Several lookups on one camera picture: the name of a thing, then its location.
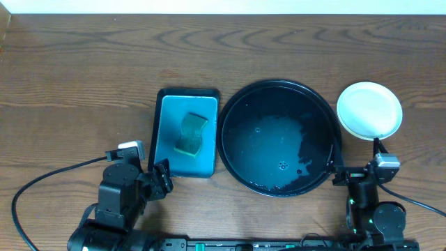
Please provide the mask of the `mint plate with blue stain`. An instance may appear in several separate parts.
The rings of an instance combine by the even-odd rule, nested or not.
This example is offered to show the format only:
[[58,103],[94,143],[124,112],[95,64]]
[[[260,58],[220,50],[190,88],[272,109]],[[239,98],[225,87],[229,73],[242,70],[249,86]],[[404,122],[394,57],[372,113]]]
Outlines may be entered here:
[[392,136],[403,120],[397,96],[375,82],[357,82],[348,86],[337,100],[336,111],[347,132],[367,141]]

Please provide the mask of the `green yellow sponge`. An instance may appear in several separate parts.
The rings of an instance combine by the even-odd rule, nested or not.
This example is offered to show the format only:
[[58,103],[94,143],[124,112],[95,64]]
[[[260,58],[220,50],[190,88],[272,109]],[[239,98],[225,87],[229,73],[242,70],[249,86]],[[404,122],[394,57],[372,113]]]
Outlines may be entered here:
[[180,138],[174,150],[195,158],[201,150],[202,132],[208,120],[196,114],[188,113],[180,125]]

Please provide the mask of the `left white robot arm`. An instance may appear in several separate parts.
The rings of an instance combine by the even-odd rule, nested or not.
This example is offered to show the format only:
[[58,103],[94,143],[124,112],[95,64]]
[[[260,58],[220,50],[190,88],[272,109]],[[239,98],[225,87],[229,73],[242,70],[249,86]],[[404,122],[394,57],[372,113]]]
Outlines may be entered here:
[[98,203],[90,205],[71,235],[68,250],[159,250],[155,236],[134,226],[149,201],[173,190],[169,161],[144,172],[137,160],[116,161],[103,173]]

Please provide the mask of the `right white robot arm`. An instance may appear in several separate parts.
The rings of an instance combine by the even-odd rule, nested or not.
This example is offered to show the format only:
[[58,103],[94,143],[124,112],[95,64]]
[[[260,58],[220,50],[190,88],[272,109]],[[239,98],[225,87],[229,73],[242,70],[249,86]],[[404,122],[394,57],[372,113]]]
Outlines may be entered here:
[[344,243],[348,250],[419,250],[417,241],[408,241],[406,209],[395,201],[381,201],[378,186],[391,181],[399,169],[379,167],[335,167],[333,185],[348,188],[346,220],[354,234]]

